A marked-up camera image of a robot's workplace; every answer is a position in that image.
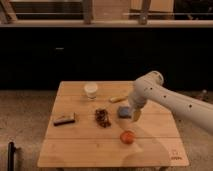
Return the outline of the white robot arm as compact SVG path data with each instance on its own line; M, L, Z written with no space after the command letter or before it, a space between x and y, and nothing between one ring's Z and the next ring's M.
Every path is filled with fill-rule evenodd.
M136 111L151 100L213 134L213 104L168 90L163 83L164 77L158 71L151 71L133 82L128 102L134 120L139 119Z

